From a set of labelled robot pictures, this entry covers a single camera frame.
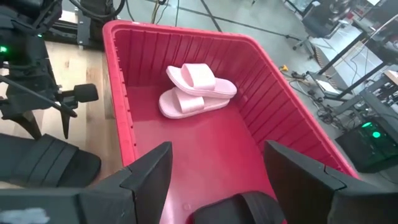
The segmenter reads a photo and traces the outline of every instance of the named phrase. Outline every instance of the desk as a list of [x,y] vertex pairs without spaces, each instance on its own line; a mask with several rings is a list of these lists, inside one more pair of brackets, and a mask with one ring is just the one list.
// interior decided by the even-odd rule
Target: desk
[[[63,11],[62,20],[76,22],[75,14]],[[76,45],[46,43],[55,79],[63,90],[72,90],[74,85],[94,83],[98,89],[99,100],[79,103],[77,118],[71,118],[69,139],[63,137],[59,111],[50,108],[34,111],[42,134],[78,146],[80,149],[99,156],[102,160],[101,172],[96,180],[113,174],[120,168],[118,134],[113,116],[112,96],[109,87],[108,68],[103,52],[80,50]],[[7,85],[0,84],[0,96],[4,96]],[[0,119],[0,133],[31,138],[19,125]],[[0,189],[16,187],[0,182]]]
[[392,63],[396,63],[398,61],[397,56],[398,56],[398,50],[386,45],[380,37],[375,36],[372,39],[371,33],[373,30],[364,25],[361,21],[354,20],[353,26],[358,28],[359,30],[362,31],[357,38],[355,38],[351,43],[348,44],[346,48],[344,48],[339,54],[336,55],[326,66],[324,66],[319,72],[317,73],[312,73],[312,72],[307,72],[307,75],[310,75],[314,80],[317,79],[317,76],[322,75],[325,73],[334,63],[336,63],[342,56],[344,56],[345,53],[347,53],[353,46],[355,46],[359,41],[366,41],[366,46],[369,47],[369,49],[376,55],[378,56],[381,60],[382,63],[378,65],[376,68],[371,70],[369,73],[365,74],[363,77],[361,77],[358,81],[356,81],[354,84],[352,84],[350,87],[348,87],[346,90],[341,92],[338,96],[325,96],[326,99],[329,100],[338,100],[338,101],[345,101],[342,98],[347,95],[348,93],[351,93],[353,89],[355,89],[358,85],[360,85],[362,82],[370,78],[372,75],[374,75],[376,72],[378,72],[380,69],[385,67],[386,65],[390,65]]

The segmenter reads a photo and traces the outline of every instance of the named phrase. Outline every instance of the red plastic bin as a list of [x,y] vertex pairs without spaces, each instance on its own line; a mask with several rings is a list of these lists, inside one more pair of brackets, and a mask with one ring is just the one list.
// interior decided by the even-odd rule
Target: red plastic bin
[[[190,223],[198,208],[236,193],[272,195],[262,160],[275,140],[357,177],[262,47],[239,34],[113,21],[103,30],[121,155],[128,165],[172,141],[173,171],[162,223]],[[172,120],[159,96],[166,66],[206,63],[238,93],[223,109]]]

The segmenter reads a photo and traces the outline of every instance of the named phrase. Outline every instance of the wire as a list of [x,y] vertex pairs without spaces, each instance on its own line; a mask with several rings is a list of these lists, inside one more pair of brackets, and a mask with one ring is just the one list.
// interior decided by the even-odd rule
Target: wire
[[117,16],[123,9],[124,4],[126,3],[126,0],[121,0],[120,1],[120,5],[119,7],[112,13],[108,14],[108,15],[100,15],[94,12],[91,12],[90,10],[84,8],[83,6],[81,6],[80,3],[78,3],[76,0],[69,0],[73,5],[75,5],[79,10],[81,10],[82,12],[84,12],[85,14],[89,15],[89,17],[91,17],[92,19],[109,19],[112,17]]
[[177,26],[179,10],[180,10],[180,0],[177,1],[177,15],[175,16],[175,27]]
[[129,0],[126,0],[127,12],[129,13],[130,19],[134,22],[134,18],[131,15]]
[[[359,49],[358,50],[358,52],[359,51],[362,51],[362,48],[363,48],[363,46],[360,46],[360,47],[353,47],[354,49]],[[346,61],[346,59],[349,57],[349,54],[347,54],[345,57],[342,57],[341,59],[340,59],[340,61],[339,62],[337,62],[337,63],[335,63],[335,64],[333,64],[333,66],[334,67],[337,67],[337,65],[339,65],[339,64],[341,64],[342,62],[345,62]],[[337,74],[337,72],[335,72],[333,75],[330,75],[330,78],[329,79],[331,79],[333,76],[335,76]]]
[[49,99],[49,98],[47,98],[45,96],[42,96],[42,95],[36,93],[35,91],[31,90],[30,88],[26,88],[23,85],[20,85],[20,84],[14,82],[14,81],[8,79],[7,77],[4,77],[3,75],[0,75],[0,81],[4,82],[4,83],[7,83],[9,86],[13,86],[15,88],[18,88],[18,89],[24,91],[25,93],[34,95],[36,98],[39,98],[42,101],[48,103],[49,105],[51,105],[55,109],[57,109],[57,110],[59,110],[61,112],[67,113],[72,118],[76,118],[77,117],[76,112],[74,112],[69,106],[67,106],[65,103],[63,103],[61,101],[60,101],[60,105],[58,105],[54,101],[52,101],[51,99]]
[[167,0],[166,6],[163,8],[162,13],[160,14],[160,17],[159,17],[158,21],[156,22],[156,25],[157,25],[157,24],[160,22],[160,20],[162,19],[163,13],[164,13],[164,11],[167,9],[168,6],[169,6],[169,0]]
[[151,24],[155,23],[156,14],[157,14],[157,11],[159,10],[159,7],[160,7],[159,0],[156,0],[154,10],[152,11],[152,19],[150,20]]
[[[367,42],[368,42],[370,39],[372,39],[376,34],[378,34],[378,33],[380,32],[381,29],[383,29],[385,26],[387,26],[390,22],[392,22],[392,21],[393,21],[394,19],[396,19],[397,17],[398,17],[398,14],[396,14],[394,17],[392,17],[390,20],[388,20],[386,23],[384,23],[382,26],[380,26],[380,28],[378,28],[377,30],[375,30],[369,38],[366,38],[367,40],[365,41],[365,43],[363,43],[363,45],[362,45],[361,48],[359,49],[358,53],[357,53],[354,57],[351,58],[351,61],[352,61],[352,59],[354,59],[355,57],[357,57],[357,56],[359,55],[359,53],[362,52],[362,50],[365,48]],[[345,61],[345,59],[348,58],[348,57],[349,57],[349,55],[347,55],[347,56],[345,56],[344,58],[342,58],[337,64],[335,64],[335,67],[336,67],[337,65],[339,65],[341,62]]]
[[[356,58],[363,51],[363,49],[364,48],[362,48],[354,57],[350,59],[350,61],[353,62],[355,65],[355,74],[353,76],[353,79],[351,80],[351,85],[354,84],[355,77],[358,75],[358,64],[354,62],[354,58]],[[369,57],[369,49],[366,52],[364,75],[366,75],[366,67],[368,66],[368,57]]]
[[304,92],[304,90],[303,90],[303,88],[301,88],[301,86],[300,86],[301,90],[299,90],[296,87],[292,86],[292,82],[297,82],[297,85],[299,85],[299,81],[298,80],[289,81],[289,85],[290,85],[290,87],[292,87],[292,89],[296,90],[297,92],[299,92],[299,93],[301,93],[303,95],[309,96],[306,92]]

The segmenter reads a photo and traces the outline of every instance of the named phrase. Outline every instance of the black strap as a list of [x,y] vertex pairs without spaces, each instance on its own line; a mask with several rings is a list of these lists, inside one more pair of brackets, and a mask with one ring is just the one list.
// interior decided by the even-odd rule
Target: black strap
[[58,158],[55,160],[54,165],[47,173],[43,185],[45,185],[46,187],[57,187],[62,174],[65,172],[65,169],[67,168],[69,162],[78,150],[79,148],[77,148],[76,146],[67,144],[63,148]]
[[27,183],[29,187],[40,187],[42,184],[44,184],[43,181],[50,168],[56,163],[57,158],[66,145],[66,142],[54,139],[49,149],[44,153],[40,161],[35,166],[35,169],[31,173]]
[[29,151],[18,163],[18,166],[16,167],[11,177],[10,183],[22,186],[27,185],[29,177],[35,169],[35,166],[37,165],[37,163],[39,163],[42,156],[49,149],[54,139],[55,138],[46,134],[42,136],[32,146],[32,148],[27,149]]
[[256,224],[281,224],[284,214],[279,204],[272,197],[262,192],[241,194],[245,199]]

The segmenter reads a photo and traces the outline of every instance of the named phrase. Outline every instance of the wooden floor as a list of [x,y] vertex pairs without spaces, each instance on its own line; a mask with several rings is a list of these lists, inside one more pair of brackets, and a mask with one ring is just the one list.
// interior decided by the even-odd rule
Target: wooden floor
[[[70,12],[64,12],[63,18],[67,21],[75,20],[74,14]],[[47,42],[46,45],[55,78],[62,86],[62,90],[72,90],[79,84],[94,83],[98,90],[99,100],[79,104],[75,110],[78,117],[70,120],[67,140],[63,137],[61,116],[56,109],[34,111],[39,127],[42,134],[47,133],[100,156],[102,166],[96,181],[101,180],[122,168],[104,53],[80,50],[76,45],[53,42]],[[5,75],[8,70],[0,70],[0,72]],[[0,83],[0,96],[5,96],[6,88],[6,84]],[[0,133],[31,138],[18,124],[2,119],[0,119]],[[0,182],[0,189],[9,187],[16,186]]]

